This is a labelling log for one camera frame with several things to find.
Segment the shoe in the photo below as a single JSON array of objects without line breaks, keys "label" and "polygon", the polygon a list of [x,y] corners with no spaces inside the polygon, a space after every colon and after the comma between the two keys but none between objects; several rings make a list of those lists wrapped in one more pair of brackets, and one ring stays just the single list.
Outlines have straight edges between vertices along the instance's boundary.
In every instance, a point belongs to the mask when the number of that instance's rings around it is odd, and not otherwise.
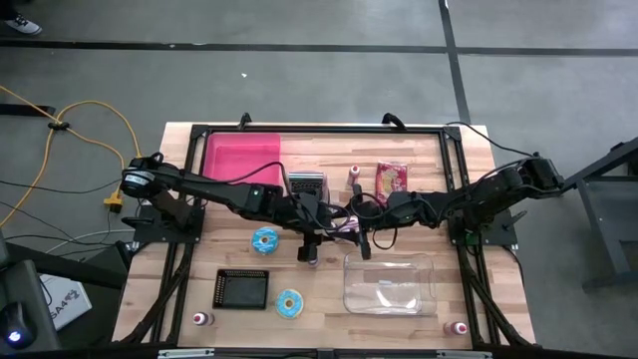
[{"label": "shoe", "polygon": [[18,15],[13,20],[5,20],[4,23],[25,35],[38,35],[42,32],[42,28],[38,24],[25,19],[22,15]]}]

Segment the yellow extension cord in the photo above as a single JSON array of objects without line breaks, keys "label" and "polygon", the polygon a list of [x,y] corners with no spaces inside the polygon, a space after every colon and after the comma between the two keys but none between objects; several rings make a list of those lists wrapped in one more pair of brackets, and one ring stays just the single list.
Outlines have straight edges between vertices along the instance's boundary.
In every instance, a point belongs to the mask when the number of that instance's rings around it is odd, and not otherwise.
[{"label": "yellow extension cord", "polygon": [[[100,105],[103,106],[109,110],[111,110],[114,114],[118,115],[118,117],[120,119],[122,119],[122,121],[124,121],[124,123],[127,125],[127,128],[129,128],[129,132],[131,133],[131,137],[133,138],[133,143],[135,145],[136,148],[136,155],[137,157],[141,157],[142,156],[142,152],[140,152],[140,146],[138,145],[138,137],[136,136],[136,132],[133,130],[133,128],[131,127],[131,124],[129,123],[129,120],[127,120],[127,118],[124,117],[124,115],[122,115],[118,110],[116,110],[115,108],[113,108],[111,105],[109,104],[105,104],[99,101],[82,101],[76,104],[72,104],[67,106],[66,108],[64,108],[60,114],[57,117],[53,117],[51,115],[49,115],[48,113],[42,111],[39,107],[35,106],[34,104],[32,104],[31,102],[29,102],[28,100],[20,97],[19,95],[17,95],[16,93],[12,92],[11,90],[5,88],[4,86],[0,86],[0,90],[6,92],[7,94],[15,97],[16,99],[22,101],[23,103],[29,105],[30,107],[32,107],[33,109],[35,109],[36,111],[40,112],[41,114],[43,114],[44,116],[48,117],[49,119],[51,119],[53,122],[55,122],[56,124],[61,124],[62,123],[62,119],[64,117],[64,115],[71,109],[76,108],[80,105],[87,105],[87,104],[93,104],[93,105]],[[74,130],[67,130],[67,132],[71,133],[73,136],[77,137],[78,139],[89,143],[89,144],[93,144],[93,145],[98,145],[101,146],[109,151],[111,151],[112,153],[114,153],[116,156],[118,156],[118,158],[120,159],[120,164],[122,166],[122,170],[124,169],[125,163],[124,163],[124,158],[122,157],[122,154],[120,154],[120,152],[118,152],[118,150],[114,149],[113,147],[102,143],[100,141],[96,141],[96,140],[92,140],[92,139],[88,139],[80,134],[78,134],[76,131]],[[42,160],[42,165],[40,166],[40,171],[38,172],[38,175],[36,176],[36,178],[33,180],[33,183],[31,183],[31,187],[27,189],[27,191],[24,193],[24,195],[22,196],[22,198],[20,198],[20,200],[18,201],[18,203],[15,205],[15,208],[19,208],[22,203],[24,203],[24,201],[29,197],[29,195],[31,194],[31,191],[33,190],[33,186],[38,184],[38,182],[40,181],[40,178],[42,177],[42,174],[44,173],[45,168],[47,167],[47,162],[49,160],[49,152],[51,150],[51,143],[53,141],[53,135],[54,135],[55,131],[54,130],[49,130],[49,136],[47,137],[47,144],[45,146],[45,150],[44,150],[44,158]],[[115,198],[115,197],[120,197],[120,190],[116,189],[116,191],[111,195],[111,198]],[[0,228],[2,226],[4,226],[4,224],[13,216],[13,214],[16,212],[16,209],[12,209],[11,212],[9,212],[9,214],[7,214],[7,216],[0,222]]]}]

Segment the blue light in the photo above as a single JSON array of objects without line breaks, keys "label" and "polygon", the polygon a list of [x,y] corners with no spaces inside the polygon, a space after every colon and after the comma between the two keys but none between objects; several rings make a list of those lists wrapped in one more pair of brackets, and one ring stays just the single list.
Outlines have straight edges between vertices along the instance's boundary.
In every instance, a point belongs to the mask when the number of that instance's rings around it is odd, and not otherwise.
[{"label": "blue light", "polygon": [[12,331],[11,334],[9,334],[9,340],[14,343],[20,340],[21,337],[22,335],[20,335],[20,333],[18,333],[17,331]]}]

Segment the computer mouse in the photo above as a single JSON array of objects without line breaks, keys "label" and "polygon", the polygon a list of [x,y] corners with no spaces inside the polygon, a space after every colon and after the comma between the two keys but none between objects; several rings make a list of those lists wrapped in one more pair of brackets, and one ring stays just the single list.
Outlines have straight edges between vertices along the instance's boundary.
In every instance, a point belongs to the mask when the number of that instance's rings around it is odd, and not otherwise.
[{"label": "computer mouse", "polygon": [[21,302],[0,310],[0,336],[13,349],[24,349],[36,340],[37,328]]}]

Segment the clear plastic container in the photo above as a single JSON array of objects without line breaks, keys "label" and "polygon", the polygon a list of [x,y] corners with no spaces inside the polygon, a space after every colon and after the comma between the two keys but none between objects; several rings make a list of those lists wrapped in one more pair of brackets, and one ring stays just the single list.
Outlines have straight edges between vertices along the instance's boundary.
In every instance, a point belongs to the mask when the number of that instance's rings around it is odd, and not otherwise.
[{"label": "clear plastic container", "polygon": [[344,260],[343,304],[351,313],[433,315],[437,313],[435,269],[424,254],[373,254]]}]

